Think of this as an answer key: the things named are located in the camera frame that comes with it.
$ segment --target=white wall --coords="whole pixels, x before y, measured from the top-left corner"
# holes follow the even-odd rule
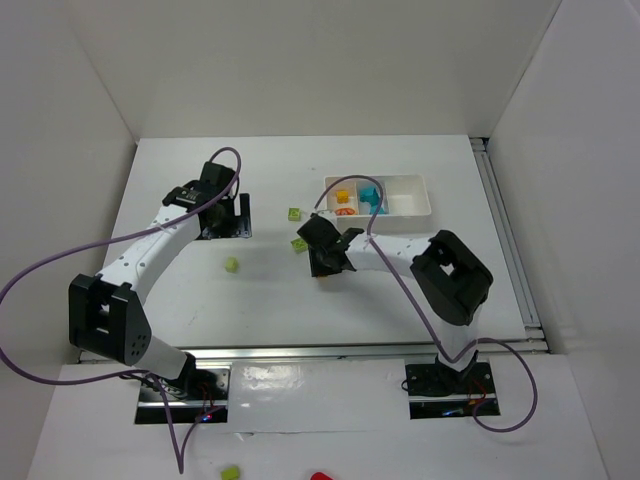
[[[487,136],[559,0],[66,0],[139,137]]]
[[[108,236],[132,137],[51,0],[3,2],[0,16],[0,283],[43,256]],[[0,342],[32,372],[69,357],[66,296],[103,252],[51,265],[0,308]],[[52,389],[0,367],[0,477],[26,477]]]
[[[637,477],[640,0],[564,0],[489,145],[547,333]]]

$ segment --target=wire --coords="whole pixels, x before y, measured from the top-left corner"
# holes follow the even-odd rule
[[[175,218],[167,223],[164,223],[160,226],[157,227],[153,227],[153,228],[149,228],[147,230],[140,230],[138,232],[134,232],[134,233],[130,233],[128,235],[123,235],[120,237],[116,237],[116,238],[110,238],[107,240],[99,240],[97,242],[92,242],[92,243],[87,243],[86,245],[81,245],[79,247],[74,247],[71,248],[69,250],[65,250],[63,252],[60,253],[56,253],[55,255],[51,255],[50,257],[47,257],[43,260],[40,260],[36,263],[34,263],[33,265],[28,266],[27,268],[25,268],[24,270],[20,271],[19,273],[17,273],[11,280],[9,280],[7,282],[7,284],[2,288],[2,290],[0,290],[0,305],[2,305],[2,302],[4,301],[4,299],[6,298],[7,294],[9,293],[9,291],[20,281],[22,280],[24,277],[26,277],[27,275],[29,275],[31,272],[39,269],[40,267],[43,267],[49,263],[55,262],[57,260],[61,260],[65,257],[68,257],[70,255],[73,255],[75,253],[80,253],[80,252],[84,252],[85,250],[90,250],[92,248],[97,248],[97,247],[104,247],[107,245],[113,245],[116,243],[121,243],[121,242],[126,242],[128,240],[133,240],[134,238],[139,238],[139,237],[144,237],[147,235],[150,235],[152,233],[156,233],[159,232],[161,230],[166,230],[168,228],[173,227],[174,225],[177,225],[178,223],[193,217],[194,215],[198,215],[200,212],[212,207],[213,205],[215,205],[222,197],[224,197],[225,195],[227,195],[229,193],[229,191],[231,190],[231,187],[233,187],[233,184],[239,181],[239,177],[240,177],[240,169],[242,168],[242,159],[240,158],[240,153],[232,147],[223,147],[221,149],[219,149],[218,151],[216,151],[211,158],[209,159],[209,162],[213,162],[213,160],[218,157],[218,155],[220,155],[223,152],[231,152],[235,155],[236,160],[237,160],[237,167],[236,167],[236,171],[233,175],[233,177],[231,178],[231,181],[229,182],[229,184],[222,190],[222,192],[220,192],[218,195],[216,195],[214,198],[212,198],[211,200],[209,200],[207,203],[201,205],[198,208],[193,209],[192,211],[178,217]],[[140,380],[141,382],[144,382],[144,379],[137,377],[136,374],[144,374],[147,376],[150,376],[150,378],[152,378],[154,380],[154,384],[156,385],[156,387],[158,388],[160,395],[162,396],[162,402],[164,403],[164,411],[165,411],[165,415],[167,416],[167,425],[169,426],[169,433],[171,435],[171,441],[174,445],[174,451],[176,453],[176,461],[178,462],[178,470],[180,471],[180,473],[182,474],[184,472],[184,449],[185,446],[187,444],[187,440],[189,439],[189,437],[191,436],[191,433],[193,432],[194,428],[196,427],[196,425],[198,425],[200,422],[202,422],[204,419],[207,418],[207,416],[219,409],[220,407],[215,407],[212,410],[210,410],[209,412],[205,412],[205,414],[203,416],[199,416],[196,418],[195,423],[189,428],[189,430],[187,431],[187,435],[184,438],[184,441],[182,443],[182,450],[180,451],[177,448],[177,442],[176,442],[176,438],[175,438],[175,429],[173,426],[173,418],[171,416],[171,409],[169,408],[169,400],[167,399],[167,395],[164,391],[164,389],[162,388],[162,385],[160,384],[160,381],[158,380],[158,377],[156,377],[153,374],[149,374],[149,372],[147,370],[140,370],[140,369],[130,369],[130,370],[121,370],[118,372],[113,372],[113,373],[108,373],[106,375],[98,375],[95,377],[89,377],[89,378],[81,378],[81,379],[75,379],[75,380],[53,380],[50,378],[44,378],[44,377],[40,377],[38,375],[34,375],[32,373],[27,372],[26,370],[20,368],[17,364],[15,364],[10,358],[9,356],[6,354],[6,352],[4,351],[4,349],[0,346],[0,360],[2,360],[2,362],[9,368],[11,369],[14,373],[20,375],[21,377],[26,378],[27,380],[31,380],[32,382],[36,382],[36,383],[40,383],[43,385],[53,385],[53,386],[67,386],[67,385],[84,385],[87,383],[93,383],[93,382],[99,382],[101,380],[107,380],[109,378],[116,378],[116,377],[125,377],[125,378],[134,378],[136,380]]]
[[[435,343],[436,348],[438,349],[438,352],[442,355],[442,357],[449,363],[456,363],[458,360],[460,360],[464,356],[465,353],[467,353],[472,348],[476,347],[479,343],[495,343],[496,345],[500,345],[501,347],[503,347],[503,348],[507,349],[508,351],[510,351],[511,353],[513,353],[513,355],[522,364],[525,372],[527,373],[527,376],[529,377],[529,381],[531,382],[531,389],[533,390],[533,400],[531,402],[531,408],[530,408],[529,412],[527,413],[527,415],[524,417],[524,419],[522,421],[520,421],[516,425],[513,425],[511,427],[506,427],[506,428],[496,428],[496,427],[492,427],[490,425],[487,425],[487,424],[483,423],[478,418],[478,409],[482,405],[484,405],[487,401],[489,401],[487,399],[485,399],[483,402],[480,402],[480,403],[476,404],[476,406],[474,407],[473,412],[472,412],[473,419],[476,421],[476,423],[478,425],[480,425],[485,430],[489,430],[490,432],[496,432],[496,433],[513,432],[513,431],[518,430],[519,428],[523,427],[524,425],[526,425],[529,422],[529,420],[531,420],[531,418],[533,417],[534,413],[536,412],[536,409],[538,408],[538,385],[536,384],[536,380],[535,380],[535,378],[533,376],[533,373],[531,372],[531,369],[529,368],[529,365],[527,365],[527,362],[522,357],[522,355],[520,355],[518,352],[516,352],[510,345],[508,345],[507,343],[505,343],[505,342],[503,342],[501,340],[496,340],[495,338],[490,338],[490,337],[483,337],[483,338],[479,338],[479,339],[477,339],[475,341],[470,342],[456,356],[451,357],[449,355],[449,353],[447,351],[445,351],[444,347],[442,346],[442,342],[438,338],[438,335],[436,334],[436,331],[431,326],[431,322],[429,321],[429,319],[427,318],[425,313],[422,311],[422,307],[420,307],[420,304],[418,303],[416,298],[413,296],[413,293],[411,293],[411,290],[409,290],[409,287],[407,287],[406,283],[404,282],[404,280],[402,279],[402,277],[400,276],[398,271],[395,269],[393,264],[389,261],[389,259],[384,254],[382,249],[378,246],[378,244],[376,243],[374,237],[371,236],[371,229],[373,228],[373,222],[375,222],[376,217],[378,216],[378,213],[380,213],[380,208],[382,207],[382,203],[384,201],[384,190],[382,189],[382,184],[378,180],[376,180],[375,178],[369,177],[367,175],[347,175],[345,177],[339,178],[338,180],[333,182],[331,185],[329,185],[324,190],[324,192],[322,192],[322,195],[320,195],[320,198],[318,199],[318,201],[316,202],[316,204],[313,207],[314,210],[317,211],[318,206],[320,205],[320,203],[322,202],[324,197],[327,196],[327,194],[331,191],[331,189],[333,187],[335,187],[336,185],[338,185],[341,182],[344,182],[345,180],[353,180],[353,179],[367,180],[367,181],[373,183],[380,190],[380,203],[378,203],[378,206],[376,207],[375,211],[373,212],[373,215],[371,215],[371,219],[369,220],[369,223],[367,224],[367,237],[369,237],[369,243],[375,249],[375,251],[378,253],[378,255],[380,256],[380,258],[382,259],[384,264],[387,266],[387,269],[389,270],[389,272],[391,272],[391,275],[393,275],[393,277],[396,279],[396,281],[398,282],[398,285],[400,285],[400,288],[402,289],[404,294],[409,299],[409,302],[411,303],[411,305],[413,306],[414,310],[416,311],[416,313],[420,317],[420,320],[422,320],[422,323],[424,323],[425,327],[427,327],[427,330],[429,331],[429,335],[431,335],[431,338],[433,339],[433,343]]]

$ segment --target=divided plastic container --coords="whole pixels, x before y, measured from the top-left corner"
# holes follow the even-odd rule
[[[384,215],[378,215],[373,227],[376,233],[422,233],[428,232],[426,219],[431,215],[431,204],[422,175],[370,175],[382,184],[384,191]],[[325,177],[327,188],[340,176]],[[326,208],[339,210],[351,208],[355,215],[338,216],[338,230],[349,227],[366,228],[370,215],[370,205],[360,202],[360,191],[374,184],[367,180],[346,180],[333,187],[326,196]],[[338,203],[336,194],[344,190],[349,193],[347,203]]]

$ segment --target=green block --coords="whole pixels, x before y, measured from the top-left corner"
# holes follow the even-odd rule
[[[222,480],[238,480],[238,478],[240,478],[240,469],[235,465],[233,467],[229,467],[220,472],[220,478]]]
[[[289,209],[289,221],[290,222],[299,222],[302,218],[302,212],[299,208],[290,208]]]
[[[238,259],[236,257],[229,257],[224,264],[224,269],[229,273],[236,273],[238,271]]]
[[[296,253],[302,253],[309,250],[309,245],[307,245],[307,242],[305,242],[301,238],[296,238],[295,240],[291,240],[291,246],[293,247]]]

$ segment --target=white floor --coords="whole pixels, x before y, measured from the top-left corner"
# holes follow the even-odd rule
[[[133,382],[57,387],[29,480],[217,479],[231,464],[240,467],[242,480],[308,480],[316,471],[335,480],[606,479],[566,358],[530,355],[527,360],[538,380],[538,411],[510,434],[488,433],[469,418],[409,420],[397,361],[334,361],[334,381],[322,381],[327,364],[306,363],[294,375],[307,380],[301,388],[282,381],[296,368],[284,364],[289,373],[262,377],[261,385],[271,382],[271,388],[261,400],[259,389],[251,392],[255,376],[242,375],[245,370],[239,368],[229,424],[197,427],[183,477],[166,426],[133,424],[138,394]],[[485,419],[504,427],[526,414],[531,387],[513,357],[494,356],[491,363],[502,415]],[[61,378],[114,367],[67,366]],[[327,400],[320,407],[317,395],[309,394],[314,390]],[[354,399],[367,396],[369,403],[356,405]],[[258,400],[257,408],[243,415]],[[301,415],[310,407],[313,414]],[[336,426],[340,431],[333,431]],[[178,427],[179,439],[186,429]],[[223,433],[234,431],[242,433]]]
[[[347,272],[313,279],[307,255],[291,248],[301,224],[287,220],[288,208],[308,214],[325,176],[360,173],[423,175],[433,208],[425,231],[452,230],[494,275],[480,335],[525,338],[465,136],[143,139],[114,235],[146,227],[164,196],[198,178],[211,153],[225,145],[243,157],[241,192],[251,194],[253,238],[195,242],[176,258],[145,305],[156,336],[180,347],[429,341],[391,275]],[[234,165],[231,154],[221,161]],[[125,248],[111,247],[107,261]],[[228,256],[238,258],[238,273],[225,272]]]

